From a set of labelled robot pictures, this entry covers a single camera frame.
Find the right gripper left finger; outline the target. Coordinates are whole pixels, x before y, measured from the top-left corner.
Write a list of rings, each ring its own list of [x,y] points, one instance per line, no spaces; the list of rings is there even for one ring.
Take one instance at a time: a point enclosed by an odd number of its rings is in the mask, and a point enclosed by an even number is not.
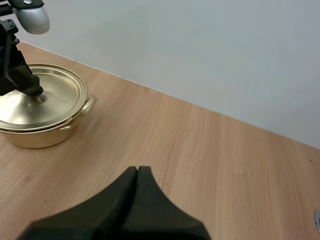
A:
[[[20,240],[106,240],[121,228],[132,205],[138,170],[128,167],[90,199],[32,222]]]

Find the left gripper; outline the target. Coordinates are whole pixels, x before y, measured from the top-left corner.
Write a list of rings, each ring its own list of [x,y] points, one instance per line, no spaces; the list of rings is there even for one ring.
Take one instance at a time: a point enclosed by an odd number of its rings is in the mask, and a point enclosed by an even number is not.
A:
[[[39,96],[42,94],[40,78],[32,74],[22,52],[17,49],[17,32],[12,19],[0,21],[0,95],[17,90],[28,96]],[[6,77],[5,70],[13,82]]]

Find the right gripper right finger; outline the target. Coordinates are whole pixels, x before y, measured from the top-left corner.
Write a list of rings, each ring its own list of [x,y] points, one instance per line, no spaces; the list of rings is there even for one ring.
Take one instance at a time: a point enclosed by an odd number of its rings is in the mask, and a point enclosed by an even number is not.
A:
[[[121,227],[122,240],[209,240],[205,225],[183,212],[162,192],[152,169],[141,166],[132,205]]]

